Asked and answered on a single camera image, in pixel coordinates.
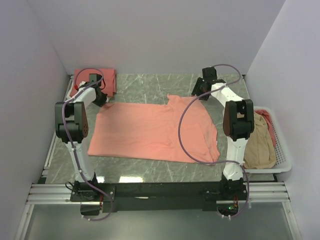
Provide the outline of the salmon pink t-shirt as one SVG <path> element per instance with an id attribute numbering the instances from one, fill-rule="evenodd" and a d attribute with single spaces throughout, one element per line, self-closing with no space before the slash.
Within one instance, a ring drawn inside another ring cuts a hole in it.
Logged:
<path id="1" fill-rule="evenodd" d="M 168 103 L 115 102 L 96 116 L 88 155 L 193 163 L 220 156 L 217 129 L 193 97 L 168 95 Z"/>

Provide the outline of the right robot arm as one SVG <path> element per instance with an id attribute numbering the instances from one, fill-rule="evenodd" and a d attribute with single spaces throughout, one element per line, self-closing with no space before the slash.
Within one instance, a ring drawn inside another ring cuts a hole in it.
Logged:
<path id="1" fill-rule="evenodd" d="M 230 200 L 237 191 L 243 190 L 245 148 L 255 128 L 253 101 L 233 92 L 225 80 L 218 78 L 214 66 L 202 69 L 202 77 L 197 79 L 191 95 L 203 101 L 212 96 L 224 107 L 222 128 L 227 137 L 227 162 L 219 193 L 222 198 Z"/>

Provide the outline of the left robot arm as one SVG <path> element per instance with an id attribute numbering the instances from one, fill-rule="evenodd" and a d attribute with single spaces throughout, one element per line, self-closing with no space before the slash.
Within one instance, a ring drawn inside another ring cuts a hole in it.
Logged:
<path id="1" fill-rule="evenodd" d="M 83 188 L 82 195 L 88 201 L 94 201 L 99 197 L 100 188 L 87 150 L 89 123 L 86 109 L 90 104 L 100 108 L 105 105 L 107 94 L 101 89 L 101 86 L 105 85 L 104 74 L 101 71 L 90 73 L 88 81 L 78 86 L 75 95 L 54 105 L 55 134 L 67 147 L 75 169 L 73 191 L 77 192 Z"/>

